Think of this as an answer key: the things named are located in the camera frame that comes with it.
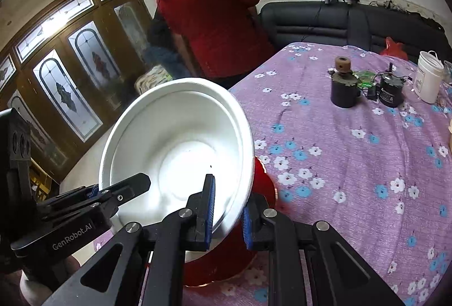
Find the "white bowl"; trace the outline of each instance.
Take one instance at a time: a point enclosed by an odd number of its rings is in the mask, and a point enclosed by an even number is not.
[[[205,175],[212,173],[212,244],[218,244],[240,218],[254,176],[253,138],[238,101],[200,78],[174,80],[141,95],[108,137],[99,189],[139,172],[150,177],[151,188],[119,207],[112,218],[115,231],[132,221],[143,226],[160,222],[185,207],[188,197],[202,190]]]

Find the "red plastic bag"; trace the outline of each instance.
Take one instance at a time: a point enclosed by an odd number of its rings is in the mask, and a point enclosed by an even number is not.
[[[386,48],[381,51],[380,55],[395,56],[399,59],[408,60],[408,55],[403,51],[403,44],[395,42],[391,37],[386,37]]]

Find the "metal screw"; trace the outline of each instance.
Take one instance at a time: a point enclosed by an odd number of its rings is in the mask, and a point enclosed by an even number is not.
[[[276,217],[277,214],[278,214],[278,212],[272,208],[267,208],[264,210],[264,216],[266,216],[267,218]]]
[[[179,211],[179,217],[187,218],[193,214],[193,211],[190,208],[183,208]]]
[[[137,232],[140,229],[141,225],[139,223],[136,222],[130,222],[128,224],[126,224],[126,231],[128,233],[134,233]]]
[[[325,222],[324,220],[320,220],[316,223],[316,227],[319,231],[327,231],[329,230],[329,224],[328,222]]]

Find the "table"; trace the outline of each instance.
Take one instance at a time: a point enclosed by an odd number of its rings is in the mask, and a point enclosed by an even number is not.
[[[279,191],[277,209],[293,220],[327,220],[406,305],[422,305],[451,259],[450,96],[428,105],[404,87],[399,108],[360,98],[330,101],[328,68],[347,56],[354,70],[415,74],[416,66],[353,46],[293,43],[231,92],[252,127],[255,152]],[[187,306],[267,302],[267,254],[237,278],[184,290]]]

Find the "black leather couch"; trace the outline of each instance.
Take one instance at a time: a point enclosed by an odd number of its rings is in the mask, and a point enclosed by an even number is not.
[[[277,50],[292,42],[353,45],[379,53],[386,37],[404,44],[408,58],[417,63],[419,52],[434,50],[439,59],[452,61],[444,29],[418,13],[402,13],[371,5],[326,5],[320,1],[268,3],[261,22]]]

